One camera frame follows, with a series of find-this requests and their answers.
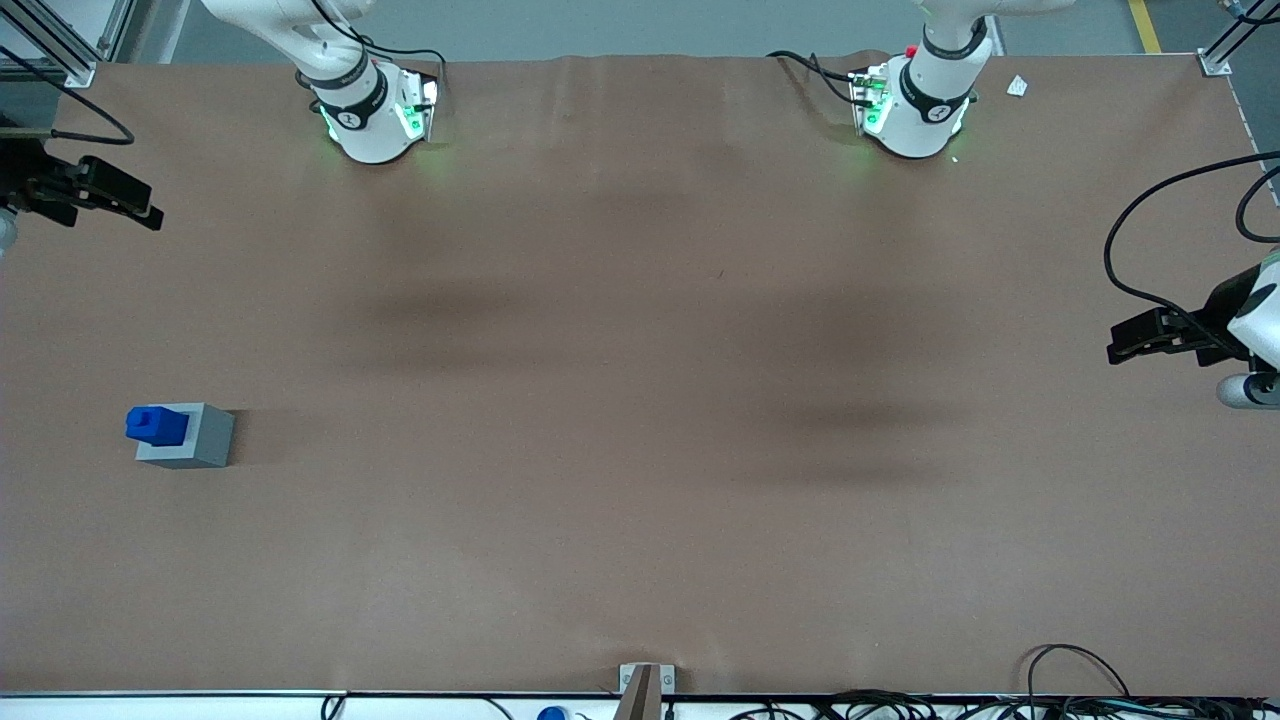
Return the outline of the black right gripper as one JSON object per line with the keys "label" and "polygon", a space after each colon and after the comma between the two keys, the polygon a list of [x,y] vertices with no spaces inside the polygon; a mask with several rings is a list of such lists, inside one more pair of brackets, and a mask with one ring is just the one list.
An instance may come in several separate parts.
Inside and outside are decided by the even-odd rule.
{"label": "black right gripper", "polygon": [[[76,178],[79,176],[79,187]],[[131,173],[96,156],[74,161],[54,156],[35,137],[1,140],[1,209],[9,215],[33,213],[73,227],[78,206],[124,217],[159,232],[164,211],[151,204],[152,188]]]}

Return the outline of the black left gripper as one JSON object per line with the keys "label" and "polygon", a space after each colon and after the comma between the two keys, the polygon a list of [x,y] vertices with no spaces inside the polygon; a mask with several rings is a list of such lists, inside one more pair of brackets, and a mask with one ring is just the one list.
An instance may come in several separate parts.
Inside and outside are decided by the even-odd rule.
{"label": "black left gripper", "polygon": [[1185,342],[1188,324],[1180,314],[1167,307],[1152,307],[1112,327],[1107,346],[1108,365],[1120,365],[1135,357],[1157,354],[1194,352],[1197,363],[1224,363],[1229,359],[1249,363],[1249,351],[1229,331],[1229,322],[1249,297],[1260,275],[1254,265],[1216,284],[1196,311],[1196,319],[1207,329],[1204,346]]}

